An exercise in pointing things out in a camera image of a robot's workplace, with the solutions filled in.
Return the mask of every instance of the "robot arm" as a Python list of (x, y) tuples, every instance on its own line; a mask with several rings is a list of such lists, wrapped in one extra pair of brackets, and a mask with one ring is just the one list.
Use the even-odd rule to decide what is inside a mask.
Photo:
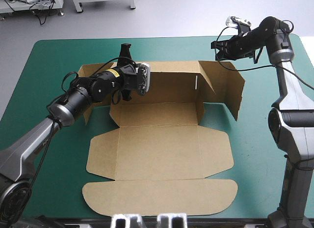
[(274, 17), (265, 18), (254, 30), (236, 17), (228, 23), (239, 33), (212, 42), (211, 48), (219, 50), (216, 60), (255, 57), (255, 50), (266, 46), (269, 61), (277, 69), (280, 97), (272, 104), (268, 124), (278, 148), (287, 153), (287, 164), (280, 205), (268, 216), (267, 226), (311, 228), (304, 211), (314, 168), (314, 102), (293, 75), (289, 26)]
[(50, 115), (32, 130), (0, 151), (0, 222), (12, 224), (21, 215), (36, 173), (34, 160), (51, 137), (62, 127), (68, 127), (93, 104), (115, 93), (120, 101), (131, 100), (131, 91), (145, 95), (150, 85), (150, 66), (136, 64), (129, 52), (130, 44), (122, 44), (117, 66), (90, 77), (71, 81), (69, 89), (49, 106)]

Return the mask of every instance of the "cardboard box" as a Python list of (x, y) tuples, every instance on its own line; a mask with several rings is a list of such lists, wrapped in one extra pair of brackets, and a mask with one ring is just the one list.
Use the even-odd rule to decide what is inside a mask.
[[(148, 63), (149, 92), (111, 105), (110, 116), (119, 128), (91, 140), (87, 171), (115, 181), (87, 183), (85, 201), (108, 216), (207, 215), (226, 209), (237, 184), (205, 178), (233, 166), (229, 138), (199, 123), (203, 102), (225, 103), (237, 120), (244, 79), (212, 61)], [(79, 73), (88, 76), (100, 65), (84, 65)], [(86, 123), (91, 112), (92, 107), (84, 115)]]

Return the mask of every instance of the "gray floor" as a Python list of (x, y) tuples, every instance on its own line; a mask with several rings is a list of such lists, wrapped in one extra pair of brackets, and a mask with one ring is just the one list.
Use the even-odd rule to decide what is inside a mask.
[(314, 36), (313, 1), (136, 0), (137, 8), (130, 10), (126, 0), (85, 3), (79, 14), (72, 0), (65, 0), (66, 16), (49, 17), (44, 26), (28, 14), (10, 17), (0, 21), (0, 118), (38, 40), (218, 35), (229, 15), (247, 18), (253, 27), (266, 16), (289, 19), (294, 33)]

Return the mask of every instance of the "cardboard flap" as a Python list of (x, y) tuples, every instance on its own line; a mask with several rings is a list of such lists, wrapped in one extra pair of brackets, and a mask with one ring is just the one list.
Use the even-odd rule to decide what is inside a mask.
[(86, 165), (89, 173), (115, 179), (119, 138), (119, 129), (92, 138)]
[[(238, 72), (228, 71), (216, 61), (150, 61), (151, 86), (145, 96), (133, 92), (132, 100), (122, 101), (122, 104), (137, 103), (192, 103), (197, 101), (197, 117), (200, 122), (199, 103), (225, 103), (234, 118), (237, 120), (244, 79)], [(89, 76), (100, 64), (83, 65), (79, 70), (80, 76)], [(115, 65), (110, 63), (100, 71)], [(101, 103), (93, 106), (110, 104), (110, 96)], [(85, 123), (93, 110), (90, 107), (85, 113)]]
[[(223, 63), (226, 67), (235, 69), (232, 63)], [(216, 61), (200, 61), (200, 65), (210, 77), (211, 86), (215, 91), (215, 95), (213, 95), (204, 88), (202, 90), (204, 102), (225, 103), (235, 120), (237, 120), (244, 88), (244, 79), (240, 73), (229, 71)]]
[(125, 180), (87, 183), (83, 196), (95, 212), (156, 216), (160, 213), (209, 215), (223, 211), (236, 197), (233, 180)]
[(198, 124), (195, 103), (111, 105), (110, 116), (120, 127)]
[(228, 135), (197, 125), (122, 127), (94, 137), (87, 162), (117, 180), (204, 178), (232, 166)]
[(234, 166), (227, 133), (198, 126), (198, 134), (203, 160), (203, 177), (217, 174)]

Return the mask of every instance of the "yellow label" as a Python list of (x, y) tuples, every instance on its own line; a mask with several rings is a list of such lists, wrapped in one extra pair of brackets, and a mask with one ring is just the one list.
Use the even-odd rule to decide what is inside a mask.
[(114, 69), (110, 68), (107, 71), (111, 72), (115, 77), (119, 77), (120, 76), (119, 73), (116, 70), (114, 70)]

